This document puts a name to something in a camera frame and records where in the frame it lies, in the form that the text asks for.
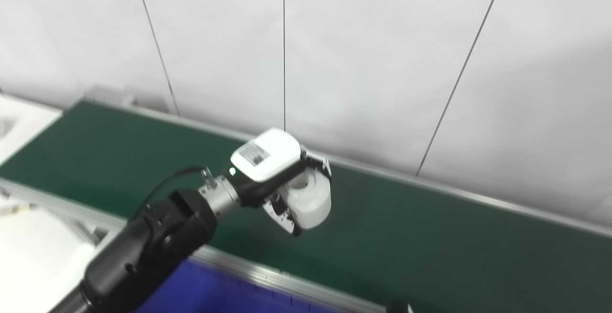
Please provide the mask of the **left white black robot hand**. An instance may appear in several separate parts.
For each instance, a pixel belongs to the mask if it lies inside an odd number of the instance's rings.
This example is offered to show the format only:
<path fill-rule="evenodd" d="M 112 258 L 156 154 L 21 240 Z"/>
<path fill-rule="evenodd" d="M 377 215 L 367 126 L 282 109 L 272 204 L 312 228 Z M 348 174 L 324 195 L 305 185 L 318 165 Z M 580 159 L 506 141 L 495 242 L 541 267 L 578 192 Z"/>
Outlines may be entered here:
<path fill-rule="evenodd" d="M 241 145 L 221 174 L 241 206 L 262 208 L 293 236 L 323 224 L 330 214 L 330 161 L 285 130 L 269 128 Z"/>

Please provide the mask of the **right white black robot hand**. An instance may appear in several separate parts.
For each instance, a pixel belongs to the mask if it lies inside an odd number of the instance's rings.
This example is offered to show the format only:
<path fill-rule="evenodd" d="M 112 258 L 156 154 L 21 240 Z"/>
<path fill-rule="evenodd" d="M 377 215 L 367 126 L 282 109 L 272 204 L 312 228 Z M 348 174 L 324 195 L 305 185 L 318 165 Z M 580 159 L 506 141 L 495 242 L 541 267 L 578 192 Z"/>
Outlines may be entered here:
<path fill-rule="evenodd" d="M 391 300 L 385 308 L 386 313 L 413 313 L 411 304 L 404 299 Z"/>

